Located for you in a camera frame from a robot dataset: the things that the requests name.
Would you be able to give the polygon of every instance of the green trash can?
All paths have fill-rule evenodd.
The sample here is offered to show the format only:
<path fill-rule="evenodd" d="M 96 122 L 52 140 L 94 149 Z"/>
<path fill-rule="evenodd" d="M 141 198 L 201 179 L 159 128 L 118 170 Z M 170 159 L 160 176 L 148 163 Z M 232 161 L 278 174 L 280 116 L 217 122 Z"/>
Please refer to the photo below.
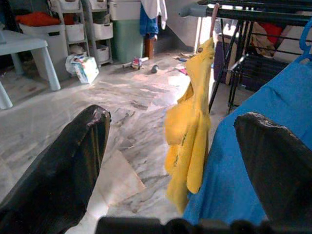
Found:
<path fill-rule="evenodd" d="M 143 37 L 140 35 L 140 20 L 116 20 L 114 24 L 113 58 L 121 63 L 141 58 Z"/>

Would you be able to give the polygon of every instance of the clothes drying rack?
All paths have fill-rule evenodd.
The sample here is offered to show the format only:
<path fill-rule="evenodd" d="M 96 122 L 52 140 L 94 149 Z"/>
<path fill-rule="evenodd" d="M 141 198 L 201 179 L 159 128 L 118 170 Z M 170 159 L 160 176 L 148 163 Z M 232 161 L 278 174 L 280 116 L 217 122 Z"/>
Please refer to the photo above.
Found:
<path fill-rule="evenodd" d="M 234 104 L 235 93 L 239 83 L 243 79 L 252 80 L 253 82 L 256 82 L 257 87 L 261 87 L 263 84 L 274 78 L 288 65 L 287 63 L 265 58 L 263 56 L 247 54 L 246 47 L 250 45 L 251 35 L 254 34 L 259 36 L 268 36 L 299 41 L 299 39 L 297 38 L 253 33 L 252 30 L 254 22 L 268 22 L 291 26 L 305 26 L 305 24 L 311 18 L 310 16 L 299 15 L 297 13 L 281 13 L 278 12 L 278 10 L 284 9 L 292 12 L 312 11 L 312 4 L 310 0 L 200 0 L 198 2 L 183 7 L 179 14 L 183 17 L 208 17 L 211 16 L 213 12 L 213 7 L 209 7 L 208 4 L 216 3 L 219 3 L 221 6 L 233 6 L 234 9 L 219 9 L 217 14 L 217 17 L 221 18 L 220 23 L 222 28 L 221 36 L 223 42 L 224 65 L 216 79 L 212 97 L 209 103 L 209 111 L 212 108 L 224 72 L 231 72 L 231 89 L 228 101 L 228 107 L 230 112 L 233 107 L 237 106 Z M 227 51 L 225 50 L 223 35 L 223 18 L 238 20 L 236 29 L 234 31 Z M 231 50 L 236 40 L 237 33 L 238 40 L 235 56 L 236 63 L 233 67 L 227 69 L 230 61 Z M 291 51 L 274 51 L 286 54 L 300 55 Z"/>

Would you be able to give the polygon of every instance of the yellow towel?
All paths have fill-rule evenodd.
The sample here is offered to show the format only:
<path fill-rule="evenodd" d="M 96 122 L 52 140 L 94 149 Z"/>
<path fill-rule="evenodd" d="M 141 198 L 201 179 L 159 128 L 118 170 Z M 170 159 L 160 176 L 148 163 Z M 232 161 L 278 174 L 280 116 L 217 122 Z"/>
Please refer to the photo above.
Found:
<path fill-rule="evenodd" d="M 170 148 L 165 169 L 172 176 L 167 196 L 181 213 L 188 203 L 188 191 L 197 193 L 202 182 L 210 129 L 208 95 L 214 53 L 210 38 L 186 63 L 191 83 L 178 105 L 166 114 L 165 136 Z"/>

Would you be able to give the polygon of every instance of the blue bed sheet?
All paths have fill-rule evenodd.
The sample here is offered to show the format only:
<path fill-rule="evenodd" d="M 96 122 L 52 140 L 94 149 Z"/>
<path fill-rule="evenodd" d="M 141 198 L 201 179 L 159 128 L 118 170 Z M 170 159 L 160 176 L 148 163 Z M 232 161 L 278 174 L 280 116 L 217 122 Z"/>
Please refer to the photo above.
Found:
<path fill-rule="evenodd" d="M 265 212 L 248 178 L 236 139 L 234 121 L 258 112 L 285 125 L 312 149 L 312 63 L 291 63 L 218 126 L 205 165 L 202 186 L 190 195 L 184 218 L 226 223 L 244 219 L 259 224 Z"/>

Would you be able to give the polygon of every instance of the tiled floor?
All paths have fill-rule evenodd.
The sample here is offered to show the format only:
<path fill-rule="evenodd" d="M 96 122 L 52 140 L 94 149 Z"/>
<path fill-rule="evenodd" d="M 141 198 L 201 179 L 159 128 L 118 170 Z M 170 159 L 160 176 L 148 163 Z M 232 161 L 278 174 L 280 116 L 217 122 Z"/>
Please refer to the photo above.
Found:
<path fill-rule="evenodd" d="M 15 106 L 0 110 L 0 200 L 67 123 L 97 104 L 112 114 L 108 144 L 87 213 L 67 233 L 92 234 L 103 215 L 156 217 L 163 223 L 180 216 L 165 197 L 170 178 L 163 168 L 168 148 L 163 121 L 189 78 L 175 69 L 179 62 L 172 56 L 161 54 L 140 71 L 104 66 L 93 84 L 80 85 L 73 78 L 57 92 L 50 92 L 45 81 L 14 71 L 1 77 Z M 155 64 L 159 72 L 151 74 Z M 211 111 L 210 139 L 227 113 L 228 93 L 229 87 L 221 85 Z M 246 96 L 237 94 L 238 99 Z"/>

